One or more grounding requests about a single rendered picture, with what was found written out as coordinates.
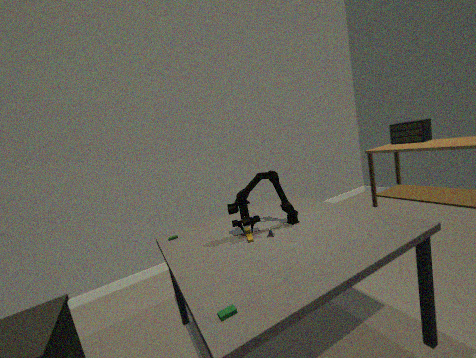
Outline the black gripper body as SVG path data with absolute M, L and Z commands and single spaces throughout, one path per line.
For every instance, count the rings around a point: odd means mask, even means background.
M 242 215 L 247 216 L 247 214 L 249 214 L 249 211 L 240 212 L 241 217 L 242 217 Z M 260 222 L 260 217 L 258 215 L 253 216 L 253 222 L 252 223 L 254 223 L 254 222 Z M 241 226 L 242 223 L 243 223 L 242 220 L 241 221 L 238 221 L 238 220 L 233 220 L 232 221 L 233 227 Z

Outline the yellow bar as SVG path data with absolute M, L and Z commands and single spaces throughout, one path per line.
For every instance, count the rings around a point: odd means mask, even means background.
M 248 239 L 248 243 L 249 243 L 249 242 L 254 242 L 254 241 L 253 241 L 253 237 L 252 237 L 252 234 L 251 234 L 251 231 L 250 231 L 250 228 L 249 228 L 249 227 L 245 228 L 245 232 L 246 232 L 246 236 L 247 236 L 247 239 Z

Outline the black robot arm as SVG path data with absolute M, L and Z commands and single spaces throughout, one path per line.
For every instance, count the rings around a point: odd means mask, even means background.
M 282 202 L 280 205 L 282 207 L 282 210 L 285 211 L 287 215 L 287 223 L 289 224 L 296 224 L 300 221 L 298 221 L 298 212 L 294 210 L 294 207 L 291 205 L 291 203 L 287 200 L 284 191 L 279 183 L 279 177 L 277 172 L 275 171 L 268 171 L 264 173 L 257 173 L 257 175 L 252 179 L 252 181 L 239 193 L 236 195 L 236 200 L 235 203 L 232 204 L 227 204 L 228 206 L 228 213 L 234 214 L 240 212 L 246 212 L 248 211 L 248 206 L 250 202 L 247 201 L 247 197 L 249 196 L 249 193 L 252 191 L 252 189 L 259 183 L 261 179 L 269 179 L 271 183 L 274 185 L 277 194 Z M 238 208 L 239 206 L 239 208 Z M 251 225 L 250 223 L 253 222 L 253 218 L 247 214 L 247 216 L 242 215 L 241 220 L 243 222 L 243 226 L 249 226 Z

